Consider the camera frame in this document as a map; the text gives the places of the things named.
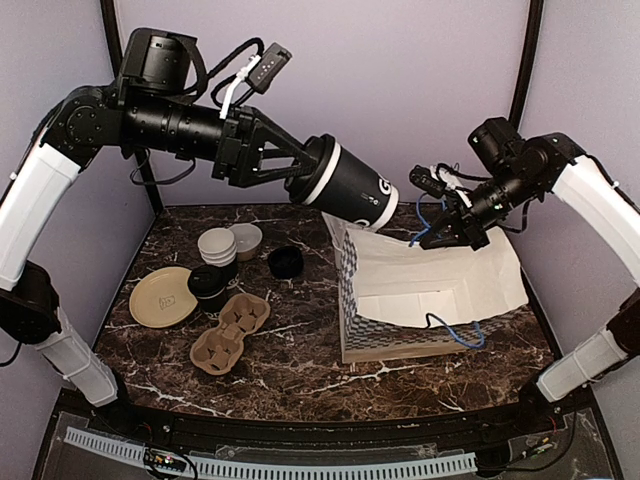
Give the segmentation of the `black coffee cup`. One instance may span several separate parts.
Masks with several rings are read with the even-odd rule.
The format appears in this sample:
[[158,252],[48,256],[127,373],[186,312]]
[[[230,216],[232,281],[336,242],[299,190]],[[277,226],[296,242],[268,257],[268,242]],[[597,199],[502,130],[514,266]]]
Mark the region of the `black coffee cup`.
[[197,299],[200,310],[212,318],[220,316],[229,300],[225,273],[217,266],[204,264],[193,269],[187,287]]
[[305,151],[318,160],[313,173],[285,181],[289,200],[376,231],[399,202],[397,188],[329,134],[311,137]]

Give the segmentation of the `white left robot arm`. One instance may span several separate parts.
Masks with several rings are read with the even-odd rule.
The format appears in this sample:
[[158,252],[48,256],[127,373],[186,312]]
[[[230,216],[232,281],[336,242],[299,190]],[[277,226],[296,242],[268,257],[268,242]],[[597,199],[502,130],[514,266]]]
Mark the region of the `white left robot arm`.
[[129,107],[113,86],[82,86],[35,129],[1,199],[1,328],[30,345],[120,436],[141,427],[126,389],[91,349],[138,238],[111,218],[128,196],[110,176],[74,183],[104,147],[120,147]]

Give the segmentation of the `black front rail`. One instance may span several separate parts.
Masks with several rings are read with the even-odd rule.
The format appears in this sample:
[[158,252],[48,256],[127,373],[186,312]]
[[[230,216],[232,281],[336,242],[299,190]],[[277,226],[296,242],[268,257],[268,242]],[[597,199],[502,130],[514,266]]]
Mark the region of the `black front rail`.
[[170,412],[117,401],[87,412],[112,433],[164,447],[212,450],[231,445],[258,448],[383,448],[434,443],[446,447],[492,447],[521,434],[568,425],[564,405],[535,408],[509,404],[458,414],[363,422],[279,422],[225,419]]

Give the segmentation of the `stack of paper cups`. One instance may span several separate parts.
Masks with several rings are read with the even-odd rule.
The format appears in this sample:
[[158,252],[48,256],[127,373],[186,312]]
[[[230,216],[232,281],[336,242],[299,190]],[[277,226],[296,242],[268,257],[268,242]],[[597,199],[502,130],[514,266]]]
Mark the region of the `stack of paper cups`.
[[237,244],[234,233],[227,228],[213,228],[198,238],[198,250],[207,265],[221,268],[227,281],[227,289],[238,283]]

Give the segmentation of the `brown pulp cup carrier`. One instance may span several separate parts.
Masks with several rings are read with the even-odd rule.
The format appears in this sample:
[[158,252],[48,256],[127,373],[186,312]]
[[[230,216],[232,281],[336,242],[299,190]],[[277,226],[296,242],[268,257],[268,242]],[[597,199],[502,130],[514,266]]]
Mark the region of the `brown pulp cup carrier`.
[[269,318],[268,301],[248,293],[234,295],[222,308],[218,325],[203,332],[190,350],[190,360],[213,376],[229,373],[244,351],[244,340]]

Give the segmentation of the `checkered paper bag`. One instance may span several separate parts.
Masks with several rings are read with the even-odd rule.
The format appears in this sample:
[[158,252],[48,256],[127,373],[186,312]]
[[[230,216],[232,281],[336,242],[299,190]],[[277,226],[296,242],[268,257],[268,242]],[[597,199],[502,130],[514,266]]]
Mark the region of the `checkered paper bag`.
[[345,363],[443,355],[478,345],[488,320],[528,302],[519,259],[498,227],[489,244],[423,250],[323,217],[335,250]]

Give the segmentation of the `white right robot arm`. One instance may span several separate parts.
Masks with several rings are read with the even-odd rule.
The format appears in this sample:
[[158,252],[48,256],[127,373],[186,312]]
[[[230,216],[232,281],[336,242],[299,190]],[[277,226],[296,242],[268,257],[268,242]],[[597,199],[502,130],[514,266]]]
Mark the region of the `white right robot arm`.
[[492,119],[468,137],[481,164],[478,174],[447,163],[414,168],[413,184],[445,210],[421,239],[424,249],[489,243],[489,232],[514,210],[526,213],[552,196],[581,222],[582,233],[599,242],[606,258],[625,271],[632,292],[601,327],[537,373],[523,388],[524,400],[510,413],[521,434],[534,432],[549,405],[622,367],[639,355],[639,207],[603,164],[569,136],[553,132],[529,138]]

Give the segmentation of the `white ceramic bowl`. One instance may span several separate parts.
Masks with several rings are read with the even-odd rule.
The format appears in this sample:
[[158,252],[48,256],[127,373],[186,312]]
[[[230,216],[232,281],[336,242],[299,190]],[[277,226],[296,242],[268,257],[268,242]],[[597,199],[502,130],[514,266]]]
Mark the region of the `white ceramic bowl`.
[[235,237],[238,261],[247,262],[253,259],[263,239],[262,230],[251,223],[234,224],[229,230]]

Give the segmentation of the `stack of black lids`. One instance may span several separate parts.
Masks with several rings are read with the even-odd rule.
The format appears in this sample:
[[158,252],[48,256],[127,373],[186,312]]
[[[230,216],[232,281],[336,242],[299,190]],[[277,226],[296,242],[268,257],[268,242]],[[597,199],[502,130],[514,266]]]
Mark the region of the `stack of black lids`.
[[271,274],[276,279],[292,279],[304,269],[301,250],[295,246],[283,246],[273,250],[267,257]]

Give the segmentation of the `beige round plate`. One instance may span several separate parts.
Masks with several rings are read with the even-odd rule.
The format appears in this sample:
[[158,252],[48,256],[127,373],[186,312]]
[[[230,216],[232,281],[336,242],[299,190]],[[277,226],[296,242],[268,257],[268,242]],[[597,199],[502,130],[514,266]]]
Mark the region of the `beige round plate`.
[[129,298],[133,319],[152,329],[173,327],[187,319],[198,305],[187,286],[190,274],[187,268],[172,266],[146,275]]

